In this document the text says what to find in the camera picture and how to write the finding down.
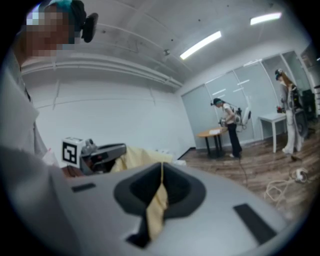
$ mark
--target wooden floor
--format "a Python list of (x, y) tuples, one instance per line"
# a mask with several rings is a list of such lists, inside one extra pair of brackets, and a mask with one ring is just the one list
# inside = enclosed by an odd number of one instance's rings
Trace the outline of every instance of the wooden floor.
[[(284, 197), (277, 205), (268, 196), (265, 200), (275, 206), (287, 220), (294, 220), (307, 213), (310, 205), (318, 193), (320, 182), (320, 122), (310, 125), (316, 129), (303, 143), (302, 150), (294, 153), (294, 156), (301, 160), (293, 161), (290, 156), (282, 152), (286, 146), (287, 135), (281, 134), (277, 137), (277, 151), (273, 153), (272, 138), (242, 146), (242, 158), (239, 160), (229, 157), (230, 148), (224, 148), (226, 155), (223, 158), (214, 160), (207, 157), (206, 150), (190, 150), (181, 160), (187, 165), (202, 171), (220, 175), (247, 186), (247, 188), (260, 198), (264, 198), (267, 185), (271, 181), (285, 180), (296, 177), (297, 168), (305, 168), (308, 173), (306, 183), (291, 182), (284, 194)], [(280, 190), (285, 188), (284, 183), (276, 187)], [(270, 191), (270, 195), (276, 198), (280, 192), (276, 189)]]

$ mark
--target yellow cloth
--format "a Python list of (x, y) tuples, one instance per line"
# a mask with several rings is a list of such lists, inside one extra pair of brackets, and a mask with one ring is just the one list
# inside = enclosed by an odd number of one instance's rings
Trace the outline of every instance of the yellow cloth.
[(161, 184), (146, 209), (146, 221), (151, 240), (157, 238), (164, 226), (164, 212), (168, 207), (168, 194), (165, 186), (163, 185), (163, 162), (171, 163), (172, 160), (173, 156), (169, 154), (162, 154), (152, 150), (127, 146), (126, 154), (116, 159), (111, 169), (111, 172), (120, 172), (147, 164), (162, 162)]
[(163, 184), (164, 168), (161, 164), (161, 184), (146, 209), (146, 222), (151, 240), (155, 240), (164, 227), (164, 213), (168, 208), (168, 194)]
[(171, 163), (172, 161), (173, 156), (170, 154), (162, 154), (152, 150), (127, 146), (126, 153), (115, 160), (110, 172), (120, 172), (159, 162)]

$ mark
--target white shirt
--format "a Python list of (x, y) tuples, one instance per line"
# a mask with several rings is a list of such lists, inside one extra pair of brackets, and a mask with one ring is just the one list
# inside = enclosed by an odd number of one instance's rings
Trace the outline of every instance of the white shirt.
[(9, 50), (0, 72), (0, 145), (42, 158), (47, 152), (29, 101), (18, 61)]
[[(230, 110), (231, 112), (233, 112), (232, 109), (231, 109), (231, 107), (230, 107), (230, 105), (227, 104), (227, 103), (224, 103), (223, 106), (222, 106), (222, 110), (223, 110), (223, 112), (224, 112), (224, 119), (225, 119), (225, 120), (229, 119), (229, 118), (231, 117), (231, 115), (227, 112), (227, 110)], [(227, 125), (230, 125), (230, 124), (233, 124), (234, 122), (235, 122), (235, 121), (234, 121), (234, 118), (232, 118), (232, 119), (231, 119), (230, 121), (228, 121), (226, 124), (227, 124)]]

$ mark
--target white table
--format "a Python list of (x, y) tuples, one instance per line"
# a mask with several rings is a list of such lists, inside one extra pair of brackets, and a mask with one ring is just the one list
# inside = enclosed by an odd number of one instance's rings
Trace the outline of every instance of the white table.
[[(277, 133), (276, 133), (276, 123), (280, 121), (284, 121), (287, 119), (285, 113), (270, 113), (259, 116), (260, 119), (260, 127), (262, 139), (264, 140), (264, 130), (262, 121), (270, 122), (272, 124), (272, 136), (273, 136), (273, 153), (277, 151)], [(287, 122), (284, 122), (284, 131), (287, 132)]]

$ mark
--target person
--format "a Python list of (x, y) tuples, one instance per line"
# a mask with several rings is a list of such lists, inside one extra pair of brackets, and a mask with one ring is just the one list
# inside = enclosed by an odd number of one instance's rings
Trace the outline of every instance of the person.
[(296, 128), (294, 121), (294, 110), (295, 105), (301, 108), (301, 103), (297, 101), (294, 103), (293, 96), (297, 91), (296, 85), (288, 78), (288, 76), (281, 69), (275, 71), (275, 79), (280, 82), (282, 99), (281, 102), (284, 104), (285, 115), (286, 115), (286, 126), (288, 139), (286, 146), (282, 149), (286, 155), (292, 155), (294, 149), (298, 152), (302, 148), (303, 138), (300, 136), (298, 129)]
[(30, 58), (54, 56), (63, 45), (74, 44), (81, 30), (84, 41), (91, 41), (97, 22), (86, 26), (88, 18), (80, 0), (53, 0), (37, 6), (37, 16), (31, 15), (37, 18), (26, 17), (0, 73), (0, 145), (43, 158), (47, 148), (36, 125), (39, 112), (32, 105), (21, 66)]
[(222, 108), (225, 115), (225, 123), (228, 128), (230, 141), (232, 145), (232, 153), (230, 154), (230, 157), (239, 158), (240, 153), (242, 152), (242, 148), (240, 146), (239, 139), (237, 136), (237, 125), (235, 124), (235, 114), (232, 111), (230, 105), (219, 98), (215, 98), (213, 100), (213, 104), (217, 108)]

